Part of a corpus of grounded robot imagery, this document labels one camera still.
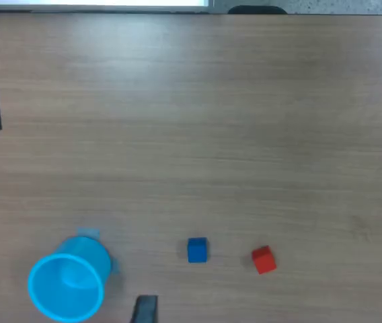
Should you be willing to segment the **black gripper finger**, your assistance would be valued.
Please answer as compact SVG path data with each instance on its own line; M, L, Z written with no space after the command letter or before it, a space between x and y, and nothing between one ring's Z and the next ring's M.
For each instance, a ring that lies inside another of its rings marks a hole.
M140 295L133 308L130 323L157 323L158 322L158 296Z

